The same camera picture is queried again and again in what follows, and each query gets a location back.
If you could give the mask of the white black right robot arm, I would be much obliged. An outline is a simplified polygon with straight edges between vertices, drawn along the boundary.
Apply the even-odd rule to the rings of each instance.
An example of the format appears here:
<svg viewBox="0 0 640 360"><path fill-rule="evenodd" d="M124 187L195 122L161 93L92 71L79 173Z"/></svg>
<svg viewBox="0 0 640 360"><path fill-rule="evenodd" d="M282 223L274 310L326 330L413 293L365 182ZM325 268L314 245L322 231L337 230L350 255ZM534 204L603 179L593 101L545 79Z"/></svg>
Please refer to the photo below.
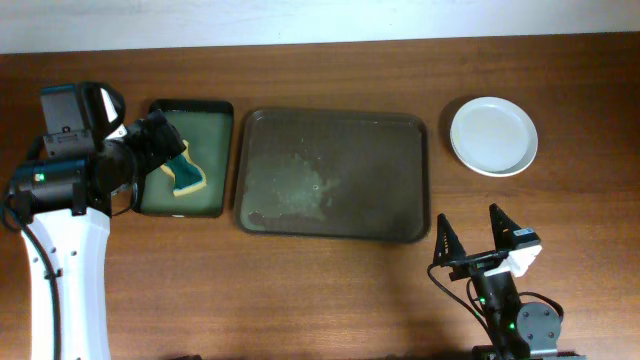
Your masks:
<svg viewBox="0 0 640 360"><path fill-rule="evenodd" d="M474 359L545 359L559 354L557 341L564 318L562 306L530 292L534 302L517 290L514 279L523 276L542 250L541 239L531 228L514 222L496 204L489 206L495 248L474 255L464 250L446 216L437 216L433 262L449 268L451 281L466 282L467 299L453 294L436 278L431 281L462 305L480 323L491 343L475 346Z"/></svg>

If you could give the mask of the yellow green sponge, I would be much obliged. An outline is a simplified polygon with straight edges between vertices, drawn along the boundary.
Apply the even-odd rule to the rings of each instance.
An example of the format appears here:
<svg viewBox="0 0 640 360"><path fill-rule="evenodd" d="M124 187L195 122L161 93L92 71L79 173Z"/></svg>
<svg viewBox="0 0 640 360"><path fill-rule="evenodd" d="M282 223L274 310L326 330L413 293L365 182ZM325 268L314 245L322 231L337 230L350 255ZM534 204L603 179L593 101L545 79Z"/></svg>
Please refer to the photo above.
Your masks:
<svg viewBox="0 0 640 360"><path fill-rule="evenodd" d="M190 157L189 142L182 142L185 146L184 151L160 167L173 180L172 193L175 197L192 194L207 185L205 172Z"/></svg>

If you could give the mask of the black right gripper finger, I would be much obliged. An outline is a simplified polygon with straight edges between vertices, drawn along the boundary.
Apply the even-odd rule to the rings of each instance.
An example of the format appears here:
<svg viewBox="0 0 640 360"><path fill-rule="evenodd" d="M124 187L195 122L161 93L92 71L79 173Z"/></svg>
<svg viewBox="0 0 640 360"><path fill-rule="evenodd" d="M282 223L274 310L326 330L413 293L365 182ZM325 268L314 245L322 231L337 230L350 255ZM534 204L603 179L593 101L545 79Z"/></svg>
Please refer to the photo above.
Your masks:
<svg viewBox="0 0 640 360"><path fill-rule="evenodd" d="M466 259L466 251L444 213L437 216L437 236L433 263L456 266Z"/></svg>
<svg viewBox="0 0 640 360"><path fill-rule="evenodd" d="M507 216L497 204L491 204L489 206L489 215L496 249L515 249L518 241L515 239L514 232L520 230L521 227Z"/></svg>

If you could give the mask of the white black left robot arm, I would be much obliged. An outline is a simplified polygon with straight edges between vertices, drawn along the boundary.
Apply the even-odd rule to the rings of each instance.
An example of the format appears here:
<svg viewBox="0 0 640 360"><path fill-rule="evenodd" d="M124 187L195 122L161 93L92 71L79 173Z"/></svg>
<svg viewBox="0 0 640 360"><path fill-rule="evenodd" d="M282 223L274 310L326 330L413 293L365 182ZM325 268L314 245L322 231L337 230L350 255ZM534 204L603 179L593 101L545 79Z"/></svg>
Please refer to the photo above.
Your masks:
<svg viewBox="0 0 640 360"><path fill-rule="evenodd" d="M123 96L103 82L41 90L46 132L35 138L1 200L5 226L29 256L31 356L108 359L105 260L112 198L181 155L161 111L124 123Z"/></svg>

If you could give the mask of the white plate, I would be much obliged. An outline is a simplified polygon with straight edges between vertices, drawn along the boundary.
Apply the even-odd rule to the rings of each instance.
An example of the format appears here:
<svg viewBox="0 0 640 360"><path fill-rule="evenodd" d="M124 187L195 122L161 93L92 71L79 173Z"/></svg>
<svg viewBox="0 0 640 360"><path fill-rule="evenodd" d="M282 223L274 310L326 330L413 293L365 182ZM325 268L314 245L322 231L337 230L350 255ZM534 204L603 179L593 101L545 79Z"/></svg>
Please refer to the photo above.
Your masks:
<svg viewBox="0 0 640 360"><path fill-rule="evenodd" d="M495 178L525 171L539 147L532 118L499 97L478 97L462 105L452 118L449 139L464 166Z"/></svg>

